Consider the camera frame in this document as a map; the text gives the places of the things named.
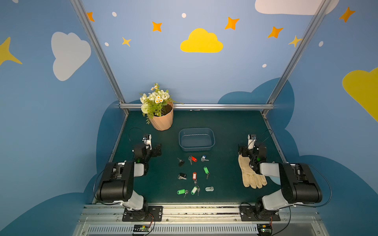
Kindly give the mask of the key with black tag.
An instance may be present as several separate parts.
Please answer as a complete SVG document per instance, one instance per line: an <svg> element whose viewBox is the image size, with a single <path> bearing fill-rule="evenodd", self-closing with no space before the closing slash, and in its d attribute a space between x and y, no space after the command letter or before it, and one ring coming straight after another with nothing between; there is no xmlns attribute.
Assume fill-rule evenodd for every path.
<svg viewBox="0 0 378 236"><path fill-rule="evenodd" d="M178 166L182 167L185 164L185 161L180 158L178 158L178 160L179 160Z"/></svg>
<svg viewBox="0 0 378 236"><path fill-rule="evenodd" d="M187 175L185 173L180 173L177 178L179 180L186 180L187 179Z"/></svg>

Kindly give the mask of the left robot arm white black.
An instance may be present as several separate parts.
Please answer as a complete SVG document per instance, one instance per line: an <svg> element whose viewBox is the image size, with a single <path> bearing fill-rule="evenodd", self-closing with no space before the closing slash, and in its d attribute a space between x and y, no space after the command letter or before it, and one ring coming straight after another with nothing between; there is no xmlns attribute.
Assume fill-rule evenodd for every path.
<svg viewBox="0 0 378 236"><path fill-rule="evenodd" d="M132 152L132 161L105 165L99 184L94 185L94 198L103 205L124 207L123 222L160 222L163 207L149 206L145 197L134 190L134 179L147 175L150 159L161 155L161 144L154 148L148 134Z"/></svg>

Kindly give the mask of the key with red tag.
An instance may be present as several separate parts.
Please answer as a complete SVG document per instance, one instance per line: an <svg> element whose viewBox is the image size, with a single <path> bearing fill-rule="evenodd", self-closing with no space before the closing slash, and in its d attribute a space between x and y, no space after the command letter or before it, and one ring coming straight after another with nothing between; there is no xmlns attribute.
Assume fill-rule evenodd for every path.
<svg viewBox="0 0 378 236"><path fill-rule="evenodd" d="M193 156L189 156L188 158L188 161L190 162L190 164L192 165L193 163L196 163L197 162L197 159Z"/></svg>
<svg viewBox="0 0 378 236"><path fill-rule="evenodd" d="M197 173L196 172L193 172L193 181L194 181L194 184L196 185L197 184Z"/></svg>

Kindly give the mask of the key with white tag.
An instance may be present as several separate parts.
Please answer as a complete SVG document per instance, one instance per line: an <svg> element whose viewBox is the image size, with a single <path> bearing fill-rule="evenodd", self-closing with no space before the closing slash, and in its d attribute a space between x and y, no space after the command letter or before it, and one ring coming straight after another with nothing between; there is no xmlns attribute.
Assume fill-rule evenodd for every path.
<svg viewBox="0 0 378 236"><path fill-rule="evenodd" d="M214 191L214 187L212 187L212 186L211 187L206 187L205 191L206 192L213 192Z"/></svg>

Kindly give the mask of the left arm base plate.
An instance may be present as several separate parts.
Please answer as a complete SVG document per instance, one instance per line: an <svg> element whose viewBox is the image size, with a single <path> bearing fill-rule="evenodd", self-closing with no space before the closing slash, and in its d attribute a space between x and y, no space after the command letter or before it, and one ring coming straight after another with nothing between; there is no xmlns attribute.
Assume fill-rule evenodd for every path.
<svg viewBox="0 0 378 236"><path fill-rule="evenodd" d="M163 206L148 206L142 210L124 210L123 222L162 221Z"/></svg>

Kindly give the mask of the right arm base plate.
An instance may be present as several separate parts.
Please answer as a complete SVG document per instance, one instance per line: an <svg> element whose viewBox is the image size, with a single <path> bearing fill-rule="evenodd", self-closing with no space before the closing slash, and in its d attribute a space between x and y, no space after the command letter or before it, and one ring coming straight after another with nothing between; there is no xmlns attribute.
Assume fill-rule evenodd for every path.
<svg viewBox="0 0 378 236"><path fill-rule="evenodd" d="M264 207L242 205L239 211L242 221L276 222L281 220L277 211L266 210Z"/></svg>

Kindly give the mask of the blue plastic storage box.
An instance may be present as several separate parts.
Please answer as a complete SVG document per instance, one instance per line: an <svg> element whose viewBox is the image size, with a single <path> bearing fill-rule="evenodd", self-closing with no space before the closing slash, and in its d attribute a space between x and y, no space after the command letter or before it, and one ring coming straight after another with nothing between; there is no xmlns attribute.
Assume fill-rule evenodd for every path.
<svg viewBox="0 0 378 236"><path fill-rule="evenodd" d="M209 128L185 128L179 132L179 146L183 151L208 151L215 145L215 136Z"/></svg>

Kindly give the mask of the key with green tag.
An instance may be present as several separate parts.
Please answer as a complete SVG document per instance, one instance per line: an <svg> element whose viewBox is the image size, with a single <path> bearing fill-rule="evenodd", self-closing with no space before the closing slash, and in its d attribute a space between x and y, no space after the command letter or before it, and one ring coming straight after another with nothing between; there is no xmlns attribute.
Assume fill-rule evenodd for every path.
<svg viewBox="0 0 378 236"><path fill-rule="evenodd" d="M208 168L207 167L203 167L203 170L204 170L204 172L206 174L206 179L208 179L209 176L210 176L210 172L209 172Z"/></svg>

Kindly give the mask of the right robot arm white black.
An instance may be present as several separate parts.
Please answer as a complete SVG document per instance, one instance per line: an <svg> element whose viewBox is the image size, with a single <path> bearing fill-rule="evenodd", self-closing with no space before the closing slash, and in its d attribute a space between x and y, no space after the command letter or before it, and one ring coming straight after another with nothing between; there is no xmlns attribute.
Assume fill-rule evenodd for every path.
<svg viewBox="0 0 378 236"><path fill-rule="evenodd" d="M312 205L322 201L321 189L305 163L267 162L265 144L257 143L255 134L248 135L246 146L238 147L238 163L245 187L261 189L271 178L280 189L259 197L254 206L241 208L243 220L278 221L279 210L294 205Z"/></svg>

